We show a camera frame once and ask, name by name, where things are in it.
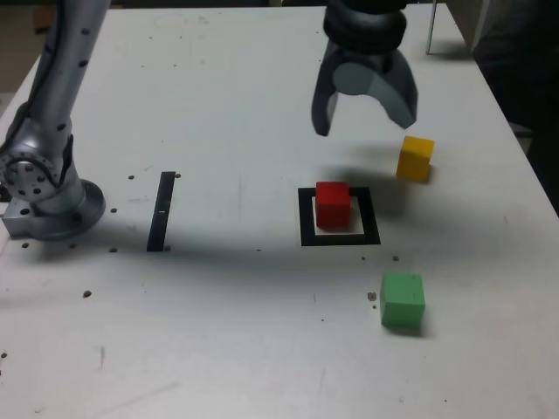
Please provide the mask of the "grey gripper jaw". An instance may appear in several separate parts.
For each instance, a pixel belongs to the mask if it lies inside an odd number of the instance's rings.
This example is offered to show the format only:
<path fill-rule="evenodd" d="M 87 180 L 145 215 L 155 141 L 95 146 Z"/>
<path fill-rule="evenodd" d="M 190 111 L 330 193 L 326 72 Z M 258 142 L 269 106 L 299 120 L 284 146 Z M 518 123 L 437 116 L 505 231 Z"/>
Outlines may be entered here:
<path fill-rule="evenodd" d="M 406 129 L 417 120 L 416 83 L 399 50 L 384 55 L 387 56 L 386 72 L 374 72 L 358 64 L 343 64 L 335 71 L 335 87 L 338 93 L 377 100 L 390 120 Z"/>
<path fill-rule="evenodd" d="M 328 136 L 337 103 L 338 91 L 334 83 L 336 68 L 341 64 L 338 46 L 328 41 L 314 90 L 311 106 L 311 119 L 314 131 Z"/>

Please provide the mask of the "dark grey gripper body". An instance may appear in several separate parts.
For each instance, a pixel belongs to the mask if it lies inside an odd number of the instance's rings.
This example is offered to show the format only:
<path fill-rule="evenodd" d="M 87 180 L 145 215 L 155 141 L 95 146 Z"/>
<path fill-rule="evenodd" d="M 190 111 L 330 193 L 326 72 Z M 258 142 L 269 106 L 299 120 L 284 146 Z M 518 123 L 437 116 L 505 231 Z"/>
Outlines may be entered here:
<path fill-rule="evenodd" d="M 343 64 L 358 64 L 371 69 L 374 72 L 387 71 L 386 55 L 367 55 L 360 52 L 352 52 L 341 48 L 339 45 L 332 46 L 333 71 L 335 72 Z"/>

